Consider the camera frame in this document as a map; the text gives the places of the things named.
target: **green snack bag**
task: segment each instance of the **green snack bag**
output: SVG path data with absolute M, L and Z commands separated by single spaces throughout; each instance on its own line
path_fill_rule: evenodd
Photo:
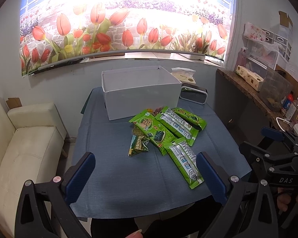
M 139 129 L 150 138 L 153 144 L 159 148 L 163 156 L 167 154 L 163 145 L 176 139 L 176 137 L 157 121 L 147 109 L 136 115 L 129 122 L 139 127 Z
M 182 117 L 184 120 L 193 123 L 203 130 L 207 125 L 207 122 L 203 120 L 201 117 L 195 115 L 194 113 L 190 113 L 189 111 L 182 108 L 174 108 L 172 109 L 178 116 Z
M 169 107 L 164 107 L 157 114 L 156 119 L 166 126 L 177 137 L 185 137 L 189 146 L 192 146 L 199 131 L 193 128 Z
M 174 140 L 164 145 L 173 162 L 179 168 L 184 179 L 188 182 L 191 189 L 204 182 L 199 170 L 196 167 L 196 155 L 188 146 L 186 139 Z

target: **wall mural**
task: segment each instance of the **wall mural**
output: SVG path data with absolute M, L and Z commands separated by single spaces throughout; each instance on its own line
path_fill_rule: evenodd
M 125 49 L 223 58 L 232 0 L 22 0 L 22 75 L 63 59 Z

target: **fingernail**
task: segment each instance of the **fingernail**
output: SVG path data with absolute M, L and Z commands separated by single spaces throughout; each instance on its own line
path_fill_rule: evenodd
M 136 236 L 136 234 L 141 233 L 141 232 L 142 232 L 142 230 L 139 229 L 138 231 L 136 231 L 136 232 L 132 233 L 131 235 L 127 236 L 127 238 L 133 238 L 133 237 Z

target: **black pants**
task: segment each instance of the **black pants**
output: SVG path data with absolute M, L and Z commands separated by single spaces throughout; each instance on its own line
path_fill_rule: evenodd
M 182 238 L 199 231 L 200 237 L 209 227 L 221 204 L 212 196 L 195 202 L 191 207 L 166 220 L 154 221 L 143 234 L 144 238 Z M 125 238 L 139 228 L 134 218 L 97 219 L 91 221 L 92 238 Z

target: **person's hand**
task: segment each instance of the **person's hand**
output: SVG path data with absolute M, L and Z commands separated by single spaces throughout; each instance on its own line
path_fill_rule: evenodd
M 278 188 L 278 193 L 283 192 L 285 189 L 284 188 Z M 283 193 L 277 197 L 277 206 L 280 210 L 283 212 L 286 212 L 288 209 L 288 204 L 291 201 L 291 197 L 287 193 Z
M 141 234 L 142 230 L 138 230 L 130 235 L 128 235 L 126 238 L 143 238 Z

